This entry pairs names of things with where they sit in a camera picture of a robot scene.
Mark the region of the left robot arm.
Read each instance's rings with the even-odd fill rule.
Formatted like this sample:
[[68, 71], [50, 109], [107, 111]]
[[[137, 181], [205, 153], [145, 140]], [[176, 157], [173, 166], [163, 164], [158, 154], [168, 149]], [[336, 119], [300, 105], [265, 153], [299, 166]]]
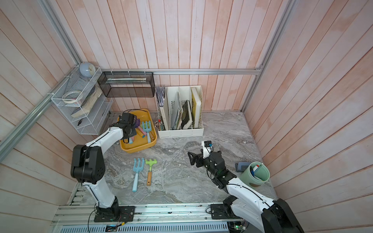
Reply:
[[130, 217], [121, 210], [117, 197], [106, 183], [104, 153], [116, 142], [135, 136], [136, 122], [135, 115], [124, 112], [118, 122], [95, 140], [76, 145], [73, 149], [71, 176], [85, 186], [95, 199], [96, 222], [120, 222]]

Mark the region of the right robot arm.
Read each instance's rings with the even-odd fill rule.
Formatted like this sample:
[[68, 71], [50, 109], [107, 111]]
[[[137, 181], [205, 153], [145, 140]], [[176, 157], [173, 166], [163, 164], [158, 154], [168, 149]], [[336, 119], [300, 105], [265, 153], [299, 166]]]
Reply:
[[290, 206], [283, 199], [273, 200], [246, 185], [228, 170], [221, 151], [210, 152], [208, 157], [187, 153], [190, 164], [204, 167], [213, 177], [212, 182], [229, 194], [223, 201], [227, 217], [239, 217], [263, 233], [303, 233], [304, 230]]

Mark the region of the yellow storage tray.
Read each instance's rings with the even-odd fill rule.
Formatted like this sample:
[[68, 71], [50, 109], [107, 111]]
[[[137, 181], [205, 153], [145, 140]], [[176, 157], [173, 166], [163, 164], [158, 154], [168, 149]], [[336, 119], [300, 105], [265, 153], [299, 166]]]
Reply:
[[150, 121], [152, 125], [152, 131], [151, 131], [151, 137], [152, 137], [152, 142], [148, 143], [147, 141], [147, 136], [142, 138], [139, 134], [134, 136], [132, 143], [130, 143], [131, 139], [125, 139], [125, 140], [120, 140], [119, 144], [120, 147], [123, 151], [127, 153], [134, 153], [138, 152], [141, 150], [145, 150], [147, 148], [150, 148], [154, 146], [157, 142], [157, 135], [155, 131], [155, 126], [153, 124], [150, 112], [147, 109], [135, 109], [135, 110], [128, 110], [128, 113], [131, 113], [135, 115], [138, 119], [140, 119], [140, 122], [142, 123], [143, 121]]

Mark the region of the light blue hand fork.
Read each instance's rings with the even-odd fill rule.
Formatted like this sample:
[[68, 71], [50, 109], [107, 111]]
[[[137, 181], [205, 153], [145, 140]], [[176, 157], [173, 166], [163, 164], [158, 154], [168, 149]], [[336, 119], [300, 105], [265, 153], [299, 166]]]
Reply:
[[134, 159], [134, 166], [133, 171], [135, 172], [135, 178], [133, 183], [133, 192], [137, 192], [138, 189], [138, 181], [139, 181], [139, 173], [143, 171], [145, 165], [145, 159], [144, 158], [135, 158]]

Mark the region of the blue fork yellow handle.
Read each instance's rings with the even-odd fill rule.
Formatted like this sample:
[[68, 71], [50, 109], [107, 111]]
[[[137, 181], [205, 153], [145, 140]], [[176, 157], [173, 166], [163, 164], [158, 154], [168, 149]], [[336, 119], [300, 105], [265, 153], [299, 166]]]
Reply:
[[152, 137], [151, 137], [152, 125], [151, 125], [151, 122], [150, 121], [143, 121], [141, 124], [142, 124], [143, 131], [147, 134], [148, 143], [151, 143], [152, 142]]

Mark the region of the green rake wooden handle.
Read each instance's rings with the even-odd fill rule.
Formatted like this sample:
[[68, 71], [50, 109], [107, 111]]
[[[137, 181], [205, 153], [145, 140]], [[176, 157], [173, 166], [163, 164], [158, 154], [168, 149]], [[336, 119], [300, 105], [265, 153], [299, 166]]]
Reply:
[[152, 167], [153, 165], [157, 164], [157, 160], [154, 159], [145, 159], [145, 164], [147, 164], [149, 166], [149, 171], [148, 171], [148, 176], [147, 176], [147, 186], [151, 186], [151, 182], [152, 182]]

